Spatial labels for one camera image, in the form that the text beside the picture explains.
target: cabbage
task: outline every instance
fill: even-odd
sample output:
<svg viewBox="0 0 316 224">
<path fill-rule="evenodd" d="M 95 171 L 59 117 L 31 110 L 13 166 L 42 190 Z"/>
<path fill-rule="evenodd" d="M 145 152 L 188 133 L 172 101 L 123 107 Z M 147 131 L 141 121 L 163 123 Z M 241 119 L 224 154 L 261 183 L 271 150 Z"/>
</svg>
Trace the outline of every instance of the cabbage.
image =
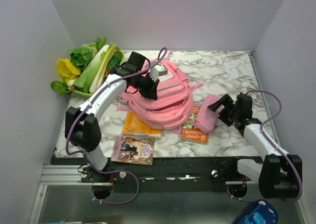
<svg viewBox="0 0 316 224">
<path fill-rule="evenodd" d="M 99 70 L 89 89 L 89 92 L 91 94 L 95 93 L 103 84 L 103 78 L 107 69 L 107 65 L 110 59 L 112 58 L 112 56 L 114 55 L 115 51 L 118 49 L 119 48 L 115 47 L 114 43 L 111 43 L 108 50 L 101 54 L 101 58 L 102 58 L 101 66 L 99 67 Z"/>
<path fill-rule="evenodd" d="M 81 73 L 80 77 L 75 81 L 74 85 L 78 90 L 85 93 L 89 92 L 90 86 L 98 73 L 99 67 L 101 65 L 101 54 L 106 52 L 109 48 L 109 45 L 104 45 L 95 57 L 90 61 L 87 68 Z"/>
</svg>

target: backpack strap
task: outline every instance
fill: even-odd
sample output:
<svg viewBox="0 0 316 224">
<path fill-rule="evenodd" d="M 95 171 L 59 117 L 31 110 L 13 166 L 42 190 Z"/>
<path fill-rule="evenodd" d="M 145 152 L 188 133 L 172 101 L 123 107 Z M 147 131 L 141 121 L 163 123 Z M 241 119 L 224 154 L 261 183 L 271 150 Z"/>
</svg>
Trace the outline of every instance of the backpack strap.
<svg viewBox="0 0 316 224">
<path fill-rule="evenodd" d="M 133 110 L 126 105 L 117 106 L 117 111 L 127 111 L 127 112 L 133 112 Z"/>
<path fill-rule="evenodd" d="M 203 82 L 198 82 L 194 85 L 190 85 L 190 90 L 191 92 L 194 92 L 197 88 L 204 86 Z"/>
<path fill-rule="evenodd" d="M 171 56 L 172 53 L 173 53 L 172 50 L 170 50 L 168 55 L 167 55 L 167 57 L 166 57 L 166 61 L 170 61 L 170 56 Z"/>
<path fill-rule="evenodd" d="M 182 129 L 183 129 L 183 125 L 173 129 L 172 131 L 173 131 L 174 134 L 180 135 L 182 133 Z"/>
</svg>

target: marble surface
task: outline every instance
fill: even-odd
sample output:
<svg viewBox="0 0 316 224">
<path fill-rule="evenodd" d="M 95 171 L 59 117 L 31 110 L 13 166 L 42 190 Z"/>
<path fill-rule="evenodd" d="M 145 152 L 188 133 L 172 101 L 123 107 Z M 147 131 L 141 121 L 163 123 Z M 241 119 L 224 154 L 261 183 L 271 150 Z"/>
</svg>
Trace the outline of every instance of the marble surface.
<svg viewBox="0 0 316 224">
<path fill-rule="evenodd" d="M 149 59 L 157 57 L 158 51 L 137 51 Z M 128 58 L 130 51 L 125 52 Z M 170 60 L 187 74 L 190 83 L 204 82 L 204 86 L 193 93 L 195 105 L 202 106 L 208 94 L 219 97 L 228 93 L 234 100 L 241 91 L 258 89 L 254 72 L 247 52 L 244 51 L 174 51 Z M 267 113 L 260 94 L 252 94 L 253 117 L 261 121 L 267 119 Z M 79 107 L 87 98 L 72 94 L 69 106 Z M 116 111 L 118 105 L 125 103 L 117 98 L 106 110 L 100 121 L 102 140 L 100 146 L 107 157 L 113 150 L 114 140 L 121 135 L 127 112 Z M 270 126 L 267 132 L 273 137 Z M 65 151 L 65 123 L 55 151 L 56 157 L 68 158 Z M 77 148 L 70 145 L 70 151 Z M 255 148 L 233 127 L 227 127 L 220 120 L 209 134 L 208 144 L 182 141 L 172 131 L 163 131 L 161 140 L 156 140 L 155 157 L 203 157 L 203 156 L 257 156 Z"/>
</svg>

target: bok choy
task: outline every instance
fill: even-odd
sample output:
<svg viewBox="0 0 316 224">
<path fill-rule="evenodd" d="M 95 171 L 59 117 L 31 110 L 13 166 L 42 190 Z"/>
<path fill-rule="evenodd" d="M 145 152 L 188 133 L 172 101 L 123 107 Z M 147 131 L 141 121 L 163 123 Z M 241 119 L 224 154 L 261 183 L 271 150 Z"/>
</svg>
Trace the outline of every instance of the bok choy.
<svg viewBox="0 0 316 224">
<path fill-rule="evenodd" d="M 91 94 L 95 93 L 103 84 L 103 79 L 104 79 L 104 75 L 106 73 L 106 69 L 107 69 L 107 65 L 110 61 L 110 59 L 112 58 L 112 56 L 114 55 L 115 51 L 118 50 L 119 48 L 115 47 L 114 43 L 111 43 L 108 50 L 106 52 L 103 52 L 101 54 L 101 58 L 102 58 L 102 62 L 101 62 L 101 66 L 99 67 L 99 70 L 91 84 L 91 87 L 89 89 L 89 92 Z"/>
</svg>

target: screw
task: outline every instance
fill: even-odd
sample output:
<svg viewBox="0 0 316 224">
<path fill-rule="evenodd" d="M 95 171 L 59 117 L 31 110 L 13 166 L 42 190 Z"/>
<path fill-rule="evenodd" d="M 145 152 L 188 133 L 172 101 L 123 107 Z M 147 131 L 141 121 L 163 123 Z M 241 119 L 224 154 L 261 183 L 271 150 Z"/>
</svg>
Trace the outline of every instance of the screw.
<svg viewBox="0 0 316 224">
<path fill-rule="evenodd" d="M 216 170 L 213 170 L 213 171 L 212 171 L 212 176 L 213 176 L 213 177 L 218 177 L 218 172 L 217 172 Z"/>
</svg>

